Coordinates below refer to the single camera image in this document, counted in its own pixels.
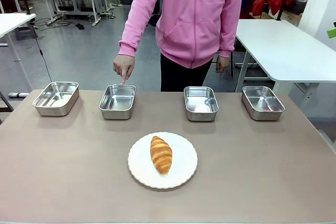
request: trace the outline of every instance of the person's right hand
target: person's right hand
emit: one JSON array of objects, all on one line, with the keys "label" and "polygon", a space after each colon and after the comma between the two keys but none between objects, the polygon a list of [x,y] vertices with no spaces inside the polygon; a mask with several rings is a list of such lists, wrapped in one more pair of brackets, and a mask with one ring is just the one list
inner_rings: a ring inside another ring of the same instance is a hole
[{"label": "person's right hand", "polygon": [[121,76],[121,84],[125,84],[135,65],[135,58],[128,55],[117,55],[113,61],[113,70]]}]

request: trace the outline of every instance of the rectangular metal pan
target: rectangular metal pan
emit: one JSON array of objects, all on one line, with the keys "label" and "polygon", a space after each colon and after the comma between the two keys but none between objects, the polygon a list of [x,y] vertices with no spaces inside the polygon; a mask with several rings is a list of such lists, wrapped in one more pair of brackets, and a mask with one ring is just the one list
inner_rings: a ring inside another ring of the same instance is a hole
[{"label": "rectangular metal pan", "polygon": [[76,82],[52,82],[35,99],[33,106],[43,116],[65,116],[79,97],[78,87]]},{"label": "rectangular metal pan", "polygon": [[218,112],[214,91],[209,87],[186,87],[184,89],[185,109],[188,120],[211,122]]},{"label": "rectangular metal pan", "polygon": [[136,90],[132,85],[108,86],[99,104],[102,116],[115,120],[131,118]]},{"label": "rectangular metal pan", "polygon": [[285,107],[268,87],[243,87],[241,100],[256,121],[276,121]]}]

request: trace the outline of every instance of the plate with croissant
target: plate with croissant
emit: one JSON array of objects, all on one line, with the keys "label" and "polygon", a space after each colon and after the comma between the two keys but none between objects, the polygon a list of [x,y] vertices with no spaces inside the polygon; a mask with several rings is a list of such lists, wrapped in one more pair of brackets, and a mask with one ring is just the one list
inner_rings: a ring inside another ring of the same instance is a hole
[{"label": "plate with croissant", "polygon": [[180,186],[197,169],[197,153],[187,139],[170,132],[140,138],[130,149],[128,167],[140,183],[158,189]]}]

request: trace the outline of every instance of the hoodie zipper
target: hoodie zipper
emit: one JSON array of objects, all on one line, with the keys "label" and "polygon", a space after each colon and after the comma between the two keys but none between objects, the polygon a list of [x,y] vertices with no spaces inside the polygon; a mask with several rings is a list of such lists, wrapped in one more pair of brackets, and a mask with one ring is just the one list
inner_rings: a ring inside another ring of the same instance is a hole
[{"label": "hoodie zipper", "polygon": [[194,50],[194,59],[191,62],[190,68],[193,67],[193,63],[195,62],[196,59],[196,45],[197,45],[197,40],[196,40],[196,5],[197,5],[197,0],[194,0],[194,39],[195,39],[195,50]]}]

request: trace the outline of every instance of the person's left hand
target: person's left hand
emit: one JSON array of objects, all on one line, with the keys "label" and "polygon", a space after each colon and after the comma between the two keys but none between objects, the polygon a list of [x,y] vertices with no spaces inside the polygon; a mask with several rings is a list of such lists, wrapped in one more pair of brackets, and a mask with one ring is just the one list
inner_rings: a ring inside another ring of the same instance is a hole
[{"label": "person's left hand", "polygon": [[216,73],[224,73],[226,67],[230,64],[230,58],[217,57]]}]

